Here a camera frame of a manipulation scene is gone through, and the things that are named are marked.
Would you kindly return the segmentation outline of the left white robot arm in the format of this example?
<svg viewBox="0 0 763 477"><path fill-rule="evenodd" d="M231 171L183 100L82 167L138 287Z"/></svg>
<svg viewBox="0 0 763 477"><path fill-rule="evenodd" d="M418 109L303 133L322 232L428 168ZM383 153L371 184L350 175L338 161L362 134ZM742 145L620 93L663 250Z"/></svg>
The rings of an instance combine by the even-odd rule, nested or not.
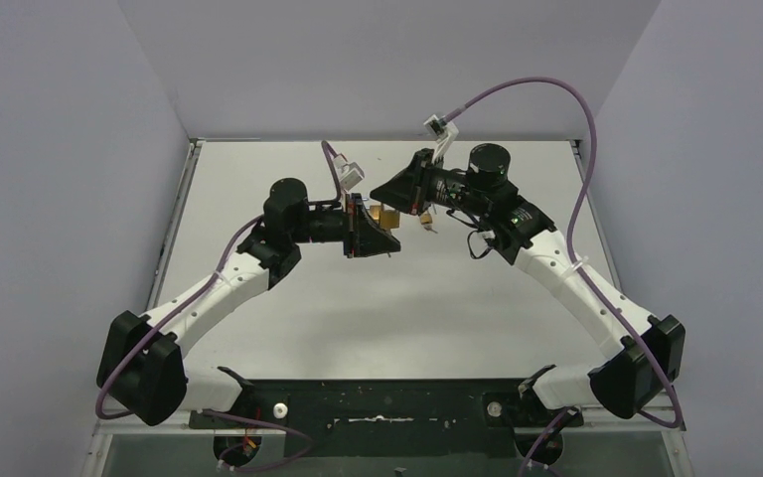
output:
<svg viewBox="0 0 763 477"><path fill-rule="evenodd" d="M177 411L213 410L240 424L253 414L250 384L226 366L196 370L186 356L214 327L246 301L274 288L301 259L305 243L338 243L347 258L400 251L401 244L371 216L359 194L343 204L312 203L296 178L275 182L262 215L237 231L215 269L173 300L141 315L113 319L96 383L95 413L113 398L147 425Z"/></svg>

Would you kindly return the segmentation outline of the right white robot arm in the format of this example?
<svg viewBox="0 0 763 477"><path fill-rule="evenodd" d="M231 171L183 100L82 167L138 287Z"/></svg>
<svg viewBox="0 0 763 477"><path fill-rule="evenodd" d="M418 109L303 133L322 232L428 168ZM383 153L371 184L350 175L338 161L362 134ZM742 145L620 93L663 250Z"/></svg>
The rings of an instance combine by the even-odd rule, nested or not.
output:
<svg viewBox="0 0 763 477"><path fill-rule="evenodd" d="M464 213L490 249L542 285L591 336L601 363L548 365L527 379L519 397L524 419L542 424L560 408L593 404L629 419L679 375L685 326L653 315L571 257L553 220L509 180L510 162L510 152L493 143L475 146L464 170L446 169L421 149L370 196L414 216L431 206Z"/></svg>

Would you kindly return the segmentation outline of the brass padlock shackle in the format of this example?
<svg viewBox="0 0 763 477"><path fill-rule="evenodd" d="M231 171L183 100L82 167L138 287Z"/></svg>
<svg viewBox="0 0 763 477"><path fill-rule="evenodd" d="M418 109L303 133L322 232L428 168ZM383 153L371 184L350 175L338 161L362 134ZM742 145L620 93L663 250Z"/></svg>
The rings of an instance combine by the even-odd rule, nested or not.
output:
<svg viewBox="0 0 763 477"><path fill-rule="evenodd" d="M375 223L378 225L382 224L382 219L384 216L385 207L384 205L370 205L368 208L368 212L373 219Z"/></svg>

